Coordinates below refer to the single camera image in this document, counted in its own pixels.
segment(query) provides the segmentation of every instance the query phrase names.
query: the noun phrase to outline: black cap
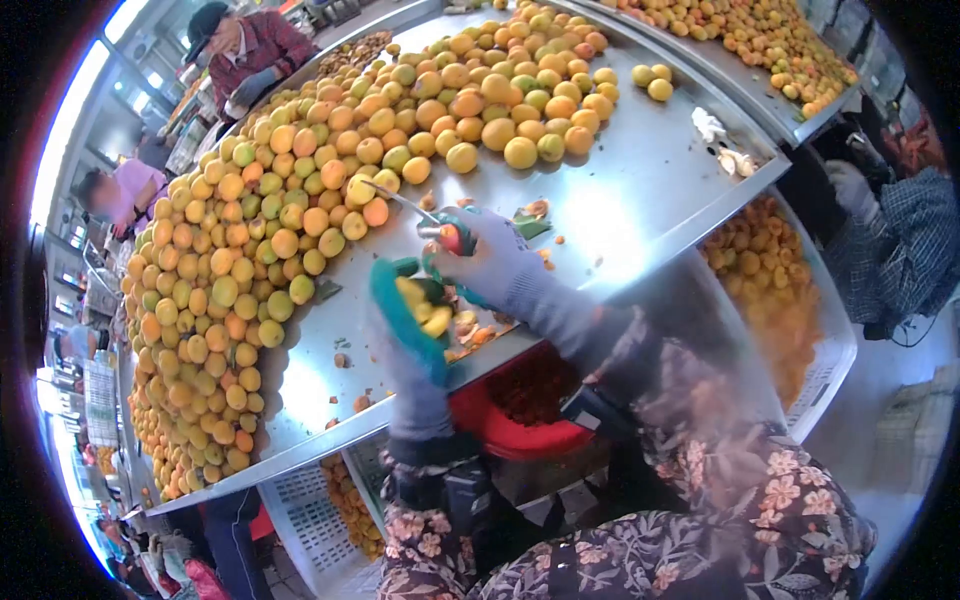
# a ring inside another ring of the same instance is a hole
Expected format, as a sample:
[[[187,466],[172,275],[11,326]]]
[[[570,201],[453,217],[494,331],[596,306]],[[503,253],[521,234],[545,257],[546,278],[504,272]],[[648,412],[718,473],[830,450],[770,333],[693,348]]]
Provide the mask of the black cap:
[[[211,2],[199,7],[190,17],[190,24],[186,26],[186,37],[190,40],[190,50],[183,57],[183,63],[193,62],[206,47],[206,44],[217,33],[220,19],[227,14],[229,7],[223,2]]]

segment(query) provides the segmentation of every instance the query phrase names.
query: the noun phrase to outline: concrete floor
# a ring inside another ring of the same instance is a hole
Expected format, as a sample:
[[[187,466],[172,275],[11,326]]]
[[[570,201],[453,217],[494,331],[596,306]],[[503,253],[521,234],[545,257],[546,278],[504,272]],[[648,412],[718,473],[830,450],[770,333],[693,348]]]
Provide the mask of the concrete floor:
[[[929,323],[929,319],[917,321],[910,343],[919,339]],[[889,341],[868,342],[861,335],[862,327],[854,328],[856,361],[804,447],[843,484],[858,511],[876,523],[879,542],[867,562],[870,586],[900,546],[924,499],[890,480],[891,473],[909,471],[910,464],[896,464],[896,459],[891,463],[885,456],[884,464],[875,468],[876,424],[900,386],[928,381],[937,367],[956,360],[957,324],[948,304],[915,348],[900,348]]]

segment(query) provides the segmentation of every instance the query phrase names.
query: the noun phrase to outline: stainless steel table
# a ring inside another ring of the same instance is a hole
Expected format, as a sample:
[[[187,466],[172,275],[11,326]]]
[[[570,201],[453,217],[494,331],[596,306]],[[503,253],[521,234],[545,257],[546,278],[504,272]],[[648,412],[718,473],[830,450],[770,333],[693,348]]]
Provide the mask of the stainless steel table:
[[[676,37],[660,28],[642,23],[633,17],[605,7],[594,0],[569,0],[589,12],[603,14],[630,27],[641,36],[654,40],[664,48],[697,68],[711,83],[723,90],[728,97],[746,110],[763,129],[778,143],[791,148],[803,144],[840,111],[851,96],[859,93],[859,84],[849,86],[843,93],[813,116],[803,121],[797,119],[800,108],[777,93],[767,95],[770,75],[762,68],[748,67],[736,54],[728,52],[719,39],[696,41],[690,37]]]
[[[560,11],[584,12],[565,0],[548,3]],[[420,0],[330,48],[391,29],[404,49],[419,49],[465,27],[508,15],[492,8],[444,15],[441,0]],[[405,183],[401,193],[417,198],[432,189],[440,206],[471,197],[476,204],[506,216],[533,200],[549,199],[555,232],[536,238],[534,246],[553,249],[556,275],[565,283],[607,300],[695,243],[776,180],[789,162],[773,139],[695,68],[615,19],[602,14],[590,18],[611,42],[591,69],[612,67],[619,75],[622,95],[589,156],[516,171],[501,154],[481,148],[475,171],[457,176],[434,159],[429,179],[418,186]],[[320,53],[281,87],[298,88],[313,79],[325,55]],[[634,65],[658,62],[674,69],[677,90],[665,104],[650,100],[630,81]],[[730,178],[719,169],[691,122],[696,107],[718,116],[731,139],[760,161],[763,166],[752,177]],[[376,348],[367,348],[363,333],[367,276],[377,256],[419,255],[422,248],[422,240],[414,233],[417,216],[399,211],[396,204],[391,212],[384,227],[350,243],[330,261],[324,276],[341,284],[343,291],[299,309],[285,324],[282,348],[261,353],[257,366],[263,373],[261,394],[267,408],[256,432],[254,464],[213,486],[157,506],[148,515],[245,489],[356,444],[386,426],[391,399],[382,369],[371,360]],[[557,234],[566,238],[564,245],[553,244]],[[597,267],[600,258],[602,265]],[[455,365],[450,388],[465,385],[538,341],[524,328],[497,338]],[[336,352],[349,356],[349,369],[335,368]],[[367,390],[376,403],[354,416],[352,402]],[[331,396],[339,402],[331,404]],[[342,422],[324,431],[334,418]]]

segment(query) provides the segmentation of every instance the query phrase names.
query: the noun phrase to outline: red plaid shirt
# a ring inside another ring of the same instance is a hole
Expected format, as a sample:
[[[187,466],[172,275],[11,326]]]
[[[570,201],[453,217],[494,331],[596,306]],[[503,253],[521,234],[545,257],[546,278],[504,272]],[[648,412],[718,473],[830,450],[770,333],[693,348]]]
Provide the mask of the red plaid shirt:
[[[210,59],[210,80],[213,98],[225,117],[224,104],[245,79],[263,69],[275,66],[286,79],[313,55],[317,48],[310,38],[300,33],[277,11],[255,12],[240,18],[247,54],[237,57],[234,65],[222,54]]]

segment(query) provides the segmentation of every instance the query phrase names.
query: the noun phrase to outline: cable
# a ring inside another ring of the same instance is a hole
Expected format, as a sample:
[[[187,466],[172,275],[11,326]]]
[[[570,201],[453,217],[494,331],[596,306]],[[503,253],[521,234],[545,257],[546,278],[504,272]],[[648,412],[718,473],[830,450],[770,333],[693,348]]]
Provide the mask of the cable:
[[[913,344],[910,344],[910,343],[909,343],[909,339],[907,339],[907,343],[906,343],[906,344],[901,344],[900,342],[898,342],[897,340],[895,340],[895,339],[893,338],[893,336],[890,336],[890,341],[893,342],[894,344],[896,344],[897,346],[901,347],[901,348],[914,348],[917,344],[919,344],[920,342],[922,342],[922,341],[924,340],[924,338],[926,337],[926,334],[929,333],[929,332],[930,332],[930,329],[932,329],[933,326],[937,323],[937,317],[939,317],[939,316],[940,316],[939,313],[933,316],[933,321],[931,321],[931,322],[930,322],[930,326],[926,328],[926,331],[924,332],[924,335],[920,336],[920,339],[917,340],[916,342],[914,342]],[[900,329],[903,329],[903,337],[904,337],[904,338],[908,338],[906,326],[905,326],[904,324],[899,324],[899,325],[897,325],[897,327],[899,327]]]

